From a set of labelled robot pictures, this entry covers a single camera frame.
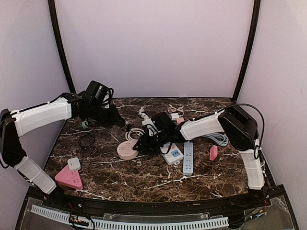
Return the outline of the white multicolour power strip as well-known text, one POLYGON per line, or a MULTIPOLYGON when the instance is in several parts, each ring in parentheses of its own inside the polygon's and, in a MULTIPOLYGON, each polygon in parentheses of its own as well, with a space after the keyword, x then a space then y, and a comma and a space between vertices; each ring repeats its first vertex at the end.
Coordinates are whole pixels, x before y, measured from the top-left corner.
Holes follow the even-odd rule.
MULTIPOLYGON (((142 128, 144 130, 144 133, 149 133, 150 136, 153 136, 158 133, 157 129, 155 128, 151 118, 145 113, 145 107, 142 106, 141 109, 139 109, 139 116, 142 118, 142 128)), ((181 150, 176 146, 174 141, 170 141, 170 134, 168 135, 168 142, 164 144, 164 146, 161 148, 161 151, 165 152, 168 151, 167 154, 162 155, 164 160, 167 162, 168 165, 178 165, 180 161, 183 159, 183 153, 181 150)))

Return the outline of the green plug adapter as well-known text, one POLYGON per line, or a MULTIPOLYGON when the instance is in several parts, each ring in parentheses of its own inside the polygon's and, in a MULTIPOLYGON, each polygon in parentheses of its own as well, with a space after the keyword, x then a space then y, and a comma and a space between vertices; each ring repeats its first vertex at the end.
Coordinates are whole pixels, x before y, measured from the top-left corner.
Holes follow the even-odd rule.
POLYGON ((87 129, 87 128, 89 128, 88 122, 87 122, 87 121, 82 121, 82 122, 80 123, 80 128, 82 128, 82 129, 87 129))

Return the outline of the pink round socket base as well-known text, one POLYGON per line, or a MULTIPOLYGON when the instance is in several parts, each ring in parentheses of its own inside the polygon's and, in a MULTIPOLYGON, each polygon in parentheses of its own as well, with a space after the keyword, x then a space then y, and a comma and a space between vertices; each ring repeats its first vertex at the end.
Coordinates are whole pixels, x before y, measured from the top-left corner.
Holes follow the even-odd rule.
POLYGON ((133 147, 136 143, 132 141, 124 141, 117 147, 118 156, 122 160, 132 160, 138 156, 138 151, 134 150, 133 147))

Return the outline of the pink charger plug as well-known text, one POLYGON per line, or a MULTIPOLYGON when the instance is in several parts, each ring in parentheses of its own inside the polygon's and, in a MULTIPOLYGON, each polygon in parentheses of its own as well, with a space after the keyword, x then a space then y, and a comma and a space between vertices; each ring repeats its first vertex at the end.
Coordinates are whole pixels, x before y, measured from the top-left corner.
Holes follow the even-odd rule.
POLYGON ((185 119, 183 117, 180 117, 180 118, 176 119, 176 122, 177 122, 178 125, 183 123, 184 121, 185 121, 185 119))

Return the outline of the white charger with pink cable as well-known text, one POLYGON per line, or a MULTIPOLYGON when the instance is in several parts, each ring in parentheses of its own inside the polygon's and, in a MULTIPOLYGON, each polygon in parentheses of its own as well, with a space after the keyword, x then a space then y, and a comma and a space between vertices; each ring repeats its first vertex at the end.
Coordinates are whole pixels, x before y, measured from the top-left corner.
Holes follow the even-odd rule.
POLYGON ((184 115, 183 106, 176 108, 176 107, 174 107, 172 105, 169 105, 169 107, 167 109, 167 112, 169 113, 170 118, 173 121, 175 121, 175 120, 177 120, 179 118, 182 118, 183 115, 184 115))

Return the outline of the white square charger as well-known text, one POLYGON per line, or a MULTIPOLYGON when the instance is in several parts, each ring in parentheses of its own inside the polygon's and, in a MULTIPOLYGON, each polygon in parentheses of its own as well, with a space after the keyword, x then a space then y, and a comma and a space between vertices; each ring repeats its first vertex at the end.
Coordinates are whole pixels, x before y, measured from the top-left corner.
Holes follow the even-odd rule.
POLYGON ((78 171, 81 169, 81 163, 77 157, 68 159, 67 164, 70 171, 78 171))

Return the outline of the pink square plug adapter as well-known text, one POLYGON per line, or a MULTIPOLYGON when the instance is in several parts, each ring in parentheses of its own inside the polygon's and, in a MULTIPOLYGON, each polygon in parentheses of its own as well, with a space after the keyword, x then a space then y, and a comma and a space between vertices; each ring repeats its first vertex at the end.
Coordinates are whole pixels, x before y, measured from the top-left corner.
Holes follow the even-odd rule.
POLYGON ((209 160, 214 161, 218 156, 218 146, 213 145, 210 149, 209 160))

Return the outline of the pink triangular power socket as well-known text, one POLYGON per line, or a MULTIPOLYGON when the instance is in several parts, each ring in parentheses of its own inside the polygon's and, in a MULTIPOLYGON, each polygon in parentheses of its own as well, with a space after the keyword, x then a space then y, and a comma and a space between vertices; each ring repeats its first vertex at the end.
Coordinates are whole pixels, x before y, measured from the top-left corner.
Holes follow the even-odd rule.
POLYGON ((76 190, 82 190, 83 184, 79 175, 79 172, 72 171, 69 166, 66 165, 56 176, 55 180, 58 184, 73 188, 76 190))

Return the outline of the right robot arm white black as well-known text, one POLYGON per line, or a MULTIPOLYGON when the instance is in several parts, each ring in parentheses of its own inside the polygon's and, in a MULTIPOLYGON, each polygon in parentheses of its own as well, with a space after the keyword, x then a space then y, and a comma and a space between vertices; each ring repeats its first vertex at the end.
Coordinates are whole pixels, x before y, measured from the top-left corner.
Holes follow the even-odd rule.
POLYGON ((264 172, 260 162, 263 134, 258 132, 257 121, 243 107, 233 104, 214 113, 175 124, 165 112, 151 118, 154 133, 148 128, 139 137, 133 149, 144 153, 158 153, 166 143, 183 143, 213 133, 224 133, 233 148, 243 159, 248 176, 248 187, 253 190, 245 196, 245 204, 255 208, 263 201, 260 191, 265 185, 264 172))

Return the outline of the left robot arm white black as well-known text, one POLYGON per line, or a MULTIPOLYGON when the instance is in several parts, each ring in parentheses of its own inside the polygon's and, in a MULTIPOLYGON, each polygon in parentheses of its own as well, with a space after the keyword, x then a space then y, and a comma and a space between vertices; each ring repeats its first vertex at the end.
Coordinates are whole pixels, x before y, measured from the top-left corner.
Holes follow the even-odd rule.
POLYGON ((21 137, 28 133, 48 127, 51 124, 71 118, 93 120, 98 127, 116 125, 124 127, 125 121, 111 100, 98 101, 86 92, 80 94, 63 93, 55 100, 34 107, 0 113, 0 153, 1 165, 14 168, 25 176, 43 193, 57 209, 63 209, 68 199, 57 184, 30 156, 21 144, 21 137))

